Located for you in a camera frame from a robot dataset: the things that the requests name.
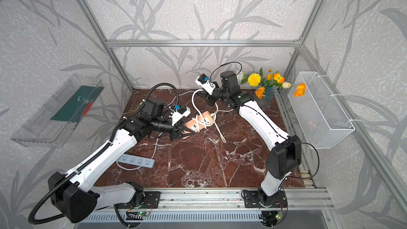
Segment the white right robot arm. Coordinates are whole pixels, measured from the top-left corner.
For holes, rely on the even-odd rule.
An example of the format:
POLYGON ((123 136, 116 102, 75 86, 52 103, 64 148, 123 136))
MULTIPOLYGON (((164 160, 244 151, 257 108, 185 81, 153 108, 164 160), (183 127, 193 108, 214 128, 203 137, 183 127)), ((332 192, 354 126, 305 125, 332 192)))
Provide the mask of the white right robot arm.
POLYGON ((253 96, 242 91, 233 71, 222 72, 221 85, 212 82, 210 77, 201 74, 196 79, 206 92, 208 104, 215 105, 222 101, 244 118, 263 139, 268 147, 266 159, 267 173, 258 193, 252 199, 254 207, 271 207, 281 202, 282 186, 287 178, 296 178, 292 172, 302 163, 302 147, 308 143, 301 142, 298 136, 290 136, 279 128, 259 107, 253 96))

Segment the pink power strip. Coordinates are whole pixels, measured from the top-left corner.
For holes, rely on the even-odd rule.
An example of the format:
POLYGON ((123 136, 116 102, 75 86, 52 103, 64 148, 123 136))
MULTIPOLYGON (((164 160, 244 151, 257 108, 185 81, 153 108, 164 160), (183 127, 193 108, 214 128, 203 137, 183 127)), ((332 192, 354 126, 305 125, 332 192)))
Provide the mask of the pink power strip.
POLYGON ((195 118, 192 118, 190 121, 185 123, 184 125, 192 130, 195 133, 201 131, 202 129, 206 129, 214 124, 215 120, 213 115, 209 111, 205 111, 202 114, 198 114, 195 118))

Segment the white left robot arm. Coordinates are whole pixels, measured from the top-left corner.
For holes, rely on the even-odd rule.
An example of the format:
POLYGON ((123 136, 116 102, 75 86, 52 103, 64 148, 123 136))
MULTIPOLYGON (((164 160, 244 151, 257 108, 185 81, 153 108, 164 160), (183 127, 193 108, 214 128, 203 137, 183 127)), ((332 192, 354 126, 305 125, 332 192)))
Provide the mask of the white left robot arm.
POLYGON ((49 223, 63 217, 78 223, 95 210, 141 202, 143 189, 135 183, 110 187, 95 187, 94 184, 125 152, 152 132, 168 133, 170 140, 194 134, 181 121, 190 115, 190 109, 180 104, 178 99, 177 96, 175 105, 171 107, 145 98, 140 108, 117 123, 110 138, 87 159, 65 174, 54 173, 48 179, 49 192, 29 214, 29 224, 49 223))

